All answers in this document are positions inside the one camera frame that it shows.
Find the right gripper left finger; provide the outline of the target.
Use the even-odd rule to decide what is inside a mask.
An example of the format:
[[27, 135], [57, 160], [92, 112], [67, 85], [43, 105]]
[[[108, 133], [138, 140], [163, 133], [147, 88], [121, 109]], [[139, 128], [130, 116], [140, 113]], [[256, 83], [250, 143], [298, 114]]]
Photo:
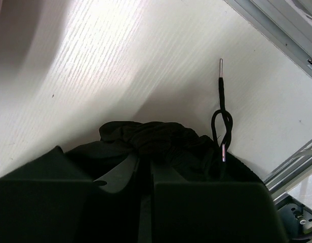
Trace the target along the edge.
[[0, 242], [136, 242], [135, 154], [92, 179], [55, 148], [0, 178]]

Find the black trousers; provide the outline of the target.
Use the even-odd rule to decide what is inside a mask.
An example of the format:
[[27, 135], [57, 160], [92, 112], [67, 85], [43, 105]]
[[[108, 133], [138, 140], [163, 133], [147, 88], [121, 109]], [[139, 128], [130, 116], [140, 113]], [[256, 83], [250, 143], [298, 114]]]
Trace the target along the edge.
[[225, 107], [223, 61], [219, 61], [219, 109], [211, 117], [212, 137], [174, 122], [111, 121], [99, 129], [100, 140], [80, 145], [66, 156], [90, 175], [107, 172], [132, 152], [161, 162], [188, 181], [258, 182], [262, 180], [228, 152], [233, 119]]

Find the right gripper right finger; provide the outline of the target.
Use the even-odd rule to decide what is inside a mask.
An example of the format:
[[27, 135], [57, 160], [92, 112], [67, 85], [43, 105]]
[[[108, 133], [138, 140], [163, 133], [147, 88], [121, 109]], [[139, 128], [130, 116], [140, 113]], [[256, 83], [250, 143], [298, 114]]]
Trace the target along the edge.
[[153, 242], [287, 242], [267, 188], [258, 182], [190, 182], [150, 161]]

